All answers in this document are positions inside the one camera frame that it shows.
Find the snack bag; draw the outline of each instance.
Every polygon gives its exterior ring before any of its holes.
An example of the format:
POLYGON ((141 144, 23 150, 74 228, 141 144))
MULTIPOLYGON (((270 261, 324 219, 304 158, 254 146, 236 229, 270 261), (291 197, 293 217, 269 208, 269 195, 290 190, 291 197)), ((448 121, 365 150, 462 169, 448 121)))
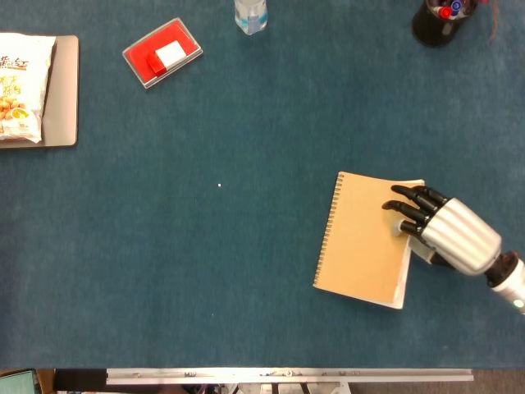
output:
POLYGON ((42 140, 55 37, 0 33, 0 141, 42 140))

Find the blue table surface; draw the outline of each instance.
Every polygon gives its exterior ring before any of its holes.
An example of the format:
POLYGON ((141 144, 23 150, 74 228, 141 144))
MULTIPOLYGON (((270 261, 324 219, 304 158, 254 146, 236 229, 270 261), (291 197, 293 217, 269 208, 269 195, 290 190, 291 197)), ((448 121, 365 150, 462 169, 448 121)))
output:
POLYGON ((248 37, 231 0, 3 0, 81 50, 78 145, 0 153, 0 365, 525 367, 483 277, 413 259, 402 311, 312 288, 340 170, 424 178, 525 253, 525 2, 442 49, 419 5, 269 1, 248 37), (174 16, 204 55, 146 91, 121 51, 174 16))

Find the spiral binding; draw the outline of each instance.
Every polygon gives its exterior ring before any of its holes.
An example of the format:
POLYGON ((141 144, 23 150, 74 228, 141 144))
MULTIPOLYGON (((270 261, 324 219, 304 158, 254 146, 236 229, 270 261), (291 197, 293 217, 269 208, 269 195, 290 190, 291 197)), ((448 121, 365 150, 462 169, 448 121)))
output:
POLYGON ((319 280, 319 275, 321 274, 322 270, 322 263, 325 259, 325 253, 326 253, 326 247, 328 245, 328 239, 330 238, 330 232, 331 232, 331 226, 334 222, 334 218, 336 216, 336 210, 337 210, 337 201, 339 201, 339 196, 341 192, 341 187, 343 186, 343 178, 345 177, 345 174, 343 172, 340 172, 337 175, 337 181, 336 181, 336 188, 334 189, 334 195, 331 198, 331 207, 330 207, 330 213, 328 213, 328 222, 326 223, 326 230, 325 235, 322 238, 322 244, 321 244, 321 252, 319 253, 319 261, 317 263, 317 269, 315 271, 315 277, 313 278, 313 285, 317 285, 317 281, 319 280))

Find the black cup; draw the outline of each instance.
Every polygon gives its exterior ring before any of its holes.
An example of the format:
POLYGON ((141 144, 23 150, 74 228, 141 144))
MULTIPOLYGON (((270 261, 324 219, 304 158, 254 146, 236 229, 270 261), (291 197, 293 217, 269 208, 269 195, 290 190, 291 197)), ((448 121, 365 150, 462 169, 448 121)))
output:
POLYGON ((471 0, 468 15, 461 19, 445 20, 431 10, 429 0, 423 0, 419 11, 412 19, 412 32, 414 37, 423 45, 429 47, 443 47, 448 44, 461 25, 469 19, 476 10, 477 1, 471 0))

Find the robotic hand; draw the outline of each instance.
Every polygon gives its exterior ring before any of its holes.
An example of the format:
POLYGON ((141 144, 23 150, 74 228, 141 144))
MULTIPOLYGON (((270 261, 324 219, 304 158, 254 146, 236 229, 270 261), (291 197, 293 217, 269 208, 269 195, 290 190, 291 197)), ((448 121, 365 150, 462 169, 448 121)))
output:
POLYGON ((410 237, 410 248, 430 264, 455 268, 466 275, 484 273, 493 291, 525 314, 525 267, 515 253, 501 254, 501 236, 458 199, 445 197, 426 186, 392 186, 419 209, 400 201, 388 201, 415 222, 395 224, 397 235, 410 237))

